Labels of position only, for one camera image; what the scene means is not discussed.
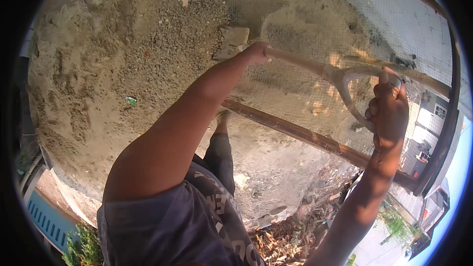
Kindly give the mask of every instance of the window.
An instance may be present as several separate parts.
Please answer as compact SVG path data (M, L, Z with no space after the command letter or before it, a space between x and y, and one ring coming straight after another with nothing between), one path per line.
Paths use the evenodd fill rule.
M440 106L439 104L435 104L435 115L437 115L441 119L445 119L446 109Z

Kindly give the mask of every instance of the green plant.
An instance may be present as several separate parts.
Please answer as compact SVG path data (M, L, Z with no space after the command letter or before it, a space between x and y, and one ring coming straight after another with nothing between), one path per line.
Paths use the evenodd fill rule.
M68 266L101 266L103 264L102 248L98 239L97 229L89 224L77 224L77 232L72 233L80 237L80 241L72 242L67 238L67 253L62 259Z
M404 222L398 213L386 211L380 214L380 218L386 224L387 231L390 234L380 245L385 244L391 238L406 240L412 234L411 227Z
M353 265L355 265L355 260L356 260L356 254L351 255L351 256L348 258L348 261L347 261L347 263L345 264L345 266L353 266Z

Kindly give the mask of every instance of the right hand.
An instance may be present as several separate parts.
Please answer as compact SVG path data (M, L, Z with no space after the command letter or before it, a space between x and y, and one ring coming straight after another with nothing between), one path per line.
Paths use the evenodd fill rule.
M379 83L374 87L375 97L371 99L365 117L376 125L377 134L373 137L376 151L389 151L402 148L409 121L409 104L406 87L401 82L398 89L388 81L388 74L397 74L384 66Z

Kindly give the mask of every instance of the shorts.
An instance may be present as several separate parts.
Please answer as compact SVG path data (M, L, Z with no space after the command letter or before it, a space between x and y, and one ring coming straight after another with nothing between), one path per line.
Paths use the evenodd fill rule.
M205 152L204 159L194 154L192 161L214 174L228 192L234 195L232 147L228 140L228 134L214 133L210 138L209 148Z

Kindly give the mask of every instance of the leg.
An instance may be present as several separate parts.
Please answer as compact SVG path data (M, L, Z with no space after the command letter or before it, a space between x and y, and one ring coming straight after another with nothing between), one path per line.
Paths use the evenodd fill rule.
M217 128L210 138L210 145L204 156L204 162L210 167L209 170L232 195L235 193L235 182L233 180L232 148L228 140L227 123L234 115L233 112L226 110L217 116Z

